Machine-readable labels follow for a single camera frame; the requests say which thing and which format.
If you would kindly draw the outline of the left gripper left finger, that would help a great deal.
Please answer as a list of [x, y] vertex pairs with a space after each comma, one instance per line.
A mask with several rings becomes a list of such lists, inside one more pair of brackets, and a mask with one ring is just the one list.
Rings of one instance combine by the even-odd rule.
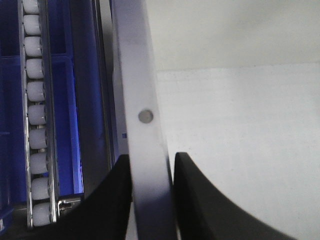
[[120, 155], [101, 184], [57, 223], [31, 240], [124, 240], [132, 201], [130, 159]]

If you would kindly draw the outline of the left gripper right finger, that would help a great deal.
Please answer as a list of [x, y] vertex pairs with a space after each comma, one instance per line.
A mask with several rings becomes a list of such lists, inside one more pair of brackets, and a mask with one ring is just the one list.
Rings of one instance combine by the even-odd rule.
[[186, 152], [174, 161], [173, 191], [183, 240], [290, 240], [221, 193]]

